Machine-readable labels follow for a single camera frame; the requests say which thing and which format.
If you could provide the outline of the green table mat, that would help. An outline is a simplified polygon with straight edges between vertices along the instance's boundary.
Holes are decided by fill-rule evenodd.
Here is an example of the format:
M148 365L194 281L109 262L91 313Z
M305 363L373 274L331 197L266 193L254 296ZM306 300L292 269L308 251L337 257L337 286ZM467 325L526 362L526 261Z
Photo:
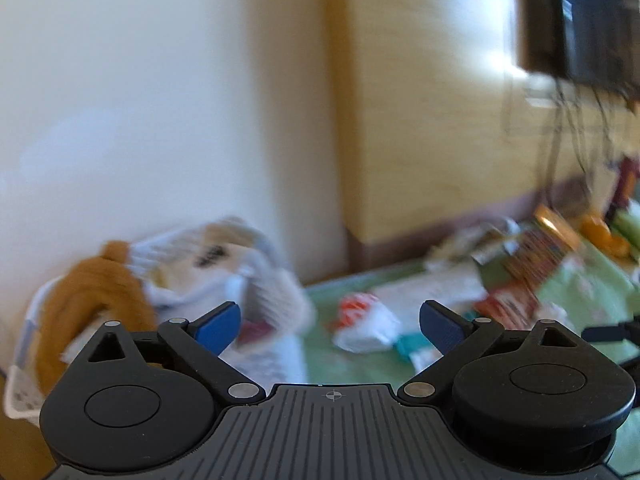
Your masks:
M517 280L468 262L377 284L317 285L309 381L337 390L331 424L376 478L634 479L639 289L591 245Z

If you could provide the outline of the white paper envelope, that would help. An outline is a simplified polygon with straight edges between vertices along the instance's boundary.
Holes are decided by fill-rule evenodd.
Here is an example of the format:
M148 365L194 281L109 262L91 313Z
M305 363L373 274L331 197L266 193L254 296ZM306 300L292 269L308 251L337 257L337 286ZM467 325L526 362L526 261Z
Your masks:
M487 289L477 265L468 261L376 286L372 294L398 318L416 322L420 307L427 300L456 310L460 304L474 304L484 299Z

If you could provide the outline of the white grey cloth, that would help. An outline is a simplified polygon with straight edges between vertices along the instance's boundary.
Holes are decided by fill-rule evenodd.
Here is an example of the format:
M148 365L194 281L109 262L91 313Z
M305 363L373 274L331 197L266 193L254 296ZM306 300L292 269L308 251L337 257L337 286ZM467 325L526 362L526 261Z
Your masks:
M509 217L475 223L432 246L423 260L424 268L448 268L468 259L484 264L500 252L512 254L518 248L520 233L518 222Z

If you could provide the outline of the orange fruit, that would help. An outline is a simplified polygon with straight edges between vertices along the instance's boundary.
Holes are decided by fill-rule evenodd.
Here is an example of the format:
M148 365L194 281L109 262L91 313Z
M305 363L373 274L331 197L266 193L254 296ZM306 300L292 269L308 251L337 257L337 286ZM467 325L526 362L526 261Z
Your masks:
M611 244L610 228L596 214L584 214L580 220L579 231L588 242L601 250L605 250Z

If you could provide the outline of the teal packet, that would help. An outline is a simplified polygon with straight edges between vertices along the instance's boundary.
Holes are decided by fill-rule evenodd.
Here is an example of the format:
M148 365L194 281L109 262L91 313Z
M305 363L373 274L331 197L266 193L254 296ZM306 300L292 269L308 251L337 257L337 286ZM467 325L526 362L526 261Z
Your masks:
M437 350L423 334L403 334L394 345L400 358L411 364L417 373L434 364L442 357L442 352Z

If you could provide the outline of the wall mounted television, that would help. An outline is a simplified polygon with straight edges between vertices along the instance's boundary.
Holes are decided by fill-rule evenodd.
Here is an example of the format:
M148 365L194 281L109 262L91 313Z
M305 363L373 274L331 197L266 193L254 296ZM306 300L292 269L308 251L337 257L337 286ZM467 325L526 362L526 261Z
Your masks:
M529 73L639 97L639 0L514 0Z

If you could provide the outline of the white yellow towel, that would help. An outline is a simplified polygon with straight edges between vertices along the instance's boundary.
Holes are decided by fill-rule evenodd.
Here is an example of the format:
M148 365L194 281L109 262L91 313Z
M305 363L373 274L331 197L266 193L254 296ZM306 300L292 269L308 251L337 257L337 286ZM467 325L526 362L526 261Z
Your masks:
M132 244L128 266L160 322L237 304L241 329L220 357L265 390L308 380L316 309L264 233L238 218L180 228Z

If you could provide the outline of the green tissue pack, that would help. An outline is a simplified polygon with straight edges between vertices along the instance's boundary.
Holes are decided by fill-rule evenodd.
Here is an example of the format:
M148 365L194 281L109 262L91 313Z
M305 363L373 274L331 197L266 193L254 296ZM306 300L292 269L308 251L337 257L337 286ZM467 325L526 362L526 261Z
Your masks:
M620 233L622 237L628 240L634 248L640 248L640 222L639 217L635 216L628 210L619 209L616 211L613 220L613 228Z

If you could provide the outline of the dark red box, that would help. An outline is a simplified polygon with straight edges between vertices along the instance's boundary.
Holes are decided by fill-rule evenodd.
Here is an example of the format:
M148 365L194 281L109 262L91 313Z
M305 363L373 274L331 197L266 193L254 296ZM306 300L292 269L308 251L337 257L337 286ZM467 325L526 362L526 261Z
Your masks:
M620 162L620 182L616 191L617 205L627 208L634 197L634 189L639 179L638 157L625 156Z

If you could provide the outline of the white perforated plastic basket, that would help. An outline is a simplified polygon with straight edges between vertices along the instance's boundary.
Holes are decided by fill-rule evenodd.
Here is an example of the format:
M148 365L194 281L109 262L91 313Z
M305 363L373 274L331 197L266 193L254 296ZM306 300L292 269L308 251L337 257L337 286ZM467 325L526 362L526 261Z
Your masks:
M3 397L6 416L25 419L35 427L39 427L40 408L44 400L35 371L40 310L60 279L59 276L43 284L32 296L15 346L13 362L6 372ZM220 357L267 392L275 384L304 384L308 380L303 341L295 334L280 336L265 347L251 352L239 352L228 347Z

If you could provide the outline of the white red plastic bag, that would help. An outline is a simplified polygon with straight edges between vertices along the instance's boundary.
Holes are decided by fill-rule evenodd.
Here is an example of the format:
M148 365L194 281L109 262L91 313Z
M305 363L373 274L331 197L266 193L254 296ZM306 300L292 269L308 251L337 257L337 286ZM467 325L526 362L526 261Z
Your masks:
M352 292L338 303L332 342L350 353L383 352L396 344L401 327L398 317L377 296Z

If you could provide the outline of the colourful orange box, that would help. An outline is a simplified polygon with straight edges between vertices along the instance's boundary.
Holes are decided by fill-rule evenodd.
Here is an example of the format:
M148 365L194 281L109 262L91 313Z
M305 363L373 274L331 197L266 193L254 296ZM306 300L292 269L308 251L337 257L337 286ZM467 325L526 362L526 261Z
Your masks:
M517 281L536 290L580 248L582 239L566 220L538 205L533 223L518 237L518 247L504 266Z

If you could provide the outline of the red snack packet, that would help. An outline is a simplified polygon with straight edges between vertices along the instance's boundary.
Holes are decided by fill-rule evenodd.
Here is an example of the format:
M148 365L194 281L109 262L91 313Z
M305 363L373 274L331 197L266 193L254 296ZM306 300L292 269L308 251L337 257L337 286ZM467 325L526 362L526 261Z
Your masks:
M536 296L520 283L495 288L474 304L478 315L491 318L506 330L529 330L535 323L538 307Z

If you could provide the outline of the orange peel piece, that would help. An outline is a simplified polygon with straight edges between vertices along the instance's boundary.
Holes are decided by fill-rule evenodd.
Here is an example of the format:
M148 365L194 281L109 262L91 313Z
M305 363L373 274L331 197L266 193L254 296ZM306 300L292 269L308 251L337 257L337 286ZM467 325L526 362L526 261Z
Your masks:
M625 237L612 234L606 244L606 252L613 258L625 259L630 255L630 244Z

